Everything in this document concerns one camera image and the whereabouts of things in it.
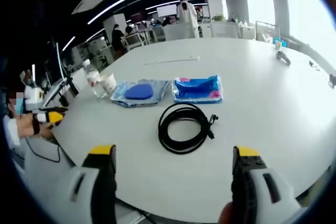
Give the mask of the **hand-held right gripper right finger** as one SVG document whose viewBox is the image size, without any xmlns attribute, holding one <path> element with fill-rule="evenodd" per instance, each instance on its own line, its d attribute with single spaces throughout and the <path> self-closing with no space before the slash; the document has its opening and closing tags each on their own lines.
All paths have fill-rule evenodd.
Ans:
<svg viewBox="0 0 336 224">
<path fill-rule="evenodd" d="M 232 176 L 234 223 L 293 223 L 301 214 L 293 187 L 256 150 L 234 146 Z"/>
</svg>

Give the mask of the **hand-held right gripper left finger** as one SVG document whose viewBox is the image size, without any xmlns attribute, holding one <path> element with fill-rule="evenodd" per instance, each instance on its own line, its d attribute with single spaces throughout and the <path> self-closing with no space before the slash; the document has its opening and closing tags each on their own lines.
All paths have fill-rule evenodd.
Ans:
<svg viewBox="0 0 336 224">
<path fill-rule="evenodd" d="M 74 168 L 68 223 L 116 223 L 116 146 L 98 145 Z"/>
</svg>

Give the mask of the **person's left hand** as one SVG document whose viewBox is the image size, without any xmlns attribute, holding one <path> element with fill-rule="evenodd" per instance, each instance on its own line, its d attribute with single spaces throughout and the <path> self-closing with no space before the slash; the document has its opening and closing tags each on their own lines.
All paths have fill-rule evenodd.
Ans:
<svg viewBox="0 0 336 224">
<path fill-rule="evenodd" d="M 44 123 L 44 124 L 41 124 L 39 128 L 40 128 L 39 135 L 41 137 L 46 138 L 46 139 L 51 139 L 54 137 L 53 132 L 52 132 L 53 124 Z"/>
</svg>

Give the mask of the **person's right hand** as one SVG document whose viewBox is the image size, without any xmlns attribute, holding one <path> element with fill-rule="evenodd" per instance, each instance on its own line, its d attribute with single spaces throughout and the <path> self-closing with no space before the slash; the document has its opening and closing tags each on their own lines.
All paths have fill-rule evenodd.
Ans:
<svg viewBox="0 0 336 224">
<path fill-rule="evenodd" d="M 218 224 L 232 224 L 234 223 L 234 210 L 233 210 L 233 202 L 229 202 L 225 205 L 225 207 L 222 209 Z"/>
</svg>

